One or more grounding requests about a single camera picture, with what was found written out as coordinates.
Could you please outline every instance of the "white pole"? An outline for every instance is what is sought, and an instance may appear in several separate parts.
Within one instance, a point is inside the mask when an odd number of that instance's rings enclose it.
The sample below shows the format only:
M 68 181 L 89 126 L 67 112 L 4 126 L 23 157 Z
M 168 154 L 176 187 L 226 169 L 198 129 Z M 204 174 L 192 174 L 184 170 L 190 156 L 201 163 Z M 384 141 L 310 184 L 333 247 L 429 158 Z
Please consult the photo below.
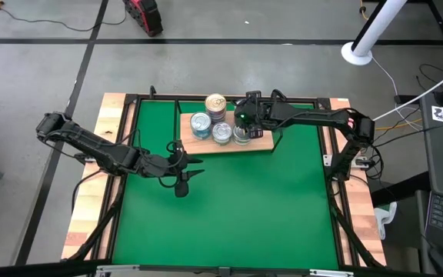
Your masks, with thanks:
M 341 54 L 353 65 L 366 65 L 371 61 L 371 48 L 392 22 L 407 0 L 382 0 L 372 12 L 354 42 L 343 45 Z

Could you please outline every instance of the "stacked cans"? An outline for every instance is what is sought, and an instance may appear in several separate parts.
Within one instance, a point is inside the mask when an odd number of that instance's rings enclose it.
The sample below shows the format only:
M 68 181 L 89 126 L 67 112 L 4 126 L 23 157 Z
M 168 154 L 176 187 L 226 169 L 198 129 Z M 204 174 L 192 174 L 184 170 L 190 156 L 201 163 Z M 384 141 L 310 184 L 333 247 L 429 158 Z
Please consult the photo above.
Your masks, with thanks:
M 231 138 L 231 127 L 226 122 L 218 122 L 213 126 L 213 140 L 219 145 L 227 145 Z
M 210 136 L 212 120 L 204 112 L 196 112 L 191 116 L 192 135 L 197 139 L 207 139 Z
M 234 126 L 233 138 L 234 142 L 238 145 L 247 145 L 251 141 L 248 132 L 246 132 L 243 128 L 239 128 L 237 126 Z
M 227 112 L 227 101 L 222 95 L 215 93 L 206 97 L 205 107 L 206 113 L 212 119 L 213 124 L 225 120 L 225 114 Z

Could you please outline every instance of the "can lid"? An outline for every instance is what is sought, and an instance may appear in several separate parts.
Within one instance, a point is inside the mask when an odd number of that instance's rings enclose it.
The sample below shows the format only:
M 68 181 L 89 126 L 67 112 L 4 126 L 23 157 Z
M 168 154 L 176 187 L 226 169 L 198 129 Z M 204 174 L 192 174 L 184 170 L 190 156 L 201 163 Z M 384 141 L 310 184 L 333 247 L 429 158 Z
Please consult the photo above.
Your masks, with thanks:
M 206 130 L 211 124 L 212 120 L 204 112 L 196 112 L 191 116 L 191 127 L 194 130 Z
M 213 126 L 213 137 L 218 140 L 227 140 L 231 137 L 231 127 L 226 122 L 218 122 Z
M 220 112 L 227 105 L 227 100 L 222 95 L 218 93 L 214 93 L 212 95 L 208 95 L 205 100 L 205 106 L 209 111 L 212 112 Z
M 239 128 L 237 126 L 234 126 L 234 137 L 236 137 L 238 140 L 249 140 L 249 133 L 246 132 L 243 128 Z

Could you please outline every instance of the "white cable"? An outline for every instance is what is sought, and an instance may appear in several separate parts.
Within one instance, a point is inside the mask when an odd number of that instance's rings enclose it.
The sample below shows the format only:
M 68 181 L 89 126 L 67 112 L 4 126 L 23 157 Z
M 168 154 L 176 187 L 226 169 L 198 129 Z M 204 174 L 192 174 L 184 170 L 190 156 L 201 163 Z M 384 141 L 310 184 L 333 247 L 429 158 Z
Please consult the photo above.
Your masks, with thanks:
M 383 71 L 383 72 L 384 72 L 384 73 L 385 73 L 385 74 L 391 79 L 392 86 L 394 87 L 394 93 L 395 93 L 396 95 L 398 95 L 398 88 L 396 88 L 396 82 L 394 82 L 394 79 L 392 78 L 392 76 L 389 74 L 389 72 L 388 72 L 387 70 L 385 70 L 385 68 L 382 67 L 381 64 L 379 64 L 379 63 L 377 62 L 377 60 L 376 60 L 374 57 L 372 57 L 372 59 L 373 59 L 374 62 L 378 65 L 378 67 L 381 68 L 382 71 Z M 414 122 L 410 122 L 410 121 L 408 121 L 408 120 L 403 116 L 403 114 L 401 114 L 401 111 L 402 111 L 402 109 L 396 110 L 396 112 L 399 114 L 399 116 L 401 116 L 401 118 L 403 119 L 403 121 L 406 122 L 406 123 L 408 123 L 408 125 L 409 125 L 410 127 L 412 127 L 414 130 L 416 130 L 416 131 L 420 131 L 419 129 L 415 128 L 415 126 L 417 126 L 417 127 L 419 127 L 419 128 L 421 128 L 421 126 L 418 125 L 418 124 L 416 124 L 416 123 L 414 123 Z
M 400 105 L 399 107 L 394 108 L 394 109 L 392 109 L 392 110 L 389 111 L 389 112 L 386 112 L 384 115 L 380 115 L 380 116 L 374 118 L 374 121 L 378 121 L 379 119 L 385 117 L 386 115 L 390 115 L 392 112 L 395 112 L 395 111 L 399 110 L 400 108 L 405 107 L 406 105 L 410 105 L 412 102 L 415 102 L 416 100 L 420 99 L 421 97 L 427 95 L 428 93 L 432 92 L 434 89 L 438 88 L 438 86 L 440 86 L 440 85 L 442 85 L 442 84 L 443 84 L 443 80 L 440 81 L 437 85 L 432 86 L 428 91 L 423 92 L 422 94 L 420 94 L 420 95 L 418 95 L 417 97 L 413 98 L 412 100 L 406 102 L 405 104 Z

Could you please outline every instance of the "white stand base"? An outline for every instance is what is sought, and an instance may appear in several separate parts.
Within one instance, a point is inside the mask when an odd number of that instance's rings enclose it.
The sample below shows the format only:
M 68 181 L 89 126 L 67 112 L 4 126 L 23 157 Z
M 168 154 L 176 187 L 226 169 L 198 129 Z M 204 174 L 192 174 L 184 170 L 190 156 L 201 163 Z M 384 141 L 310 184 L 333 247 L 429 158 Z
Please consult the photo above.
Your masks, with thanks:
M 367 55 L 360 57 L 353 54 L 351 45 L 353 45 L 353 42 L 349 42 L 341 48 L 341 55 L 345 58 L 346 62 L 349 62 L 352 65 L 367 65 L 372 60 L 371 51 L 369 51 Z

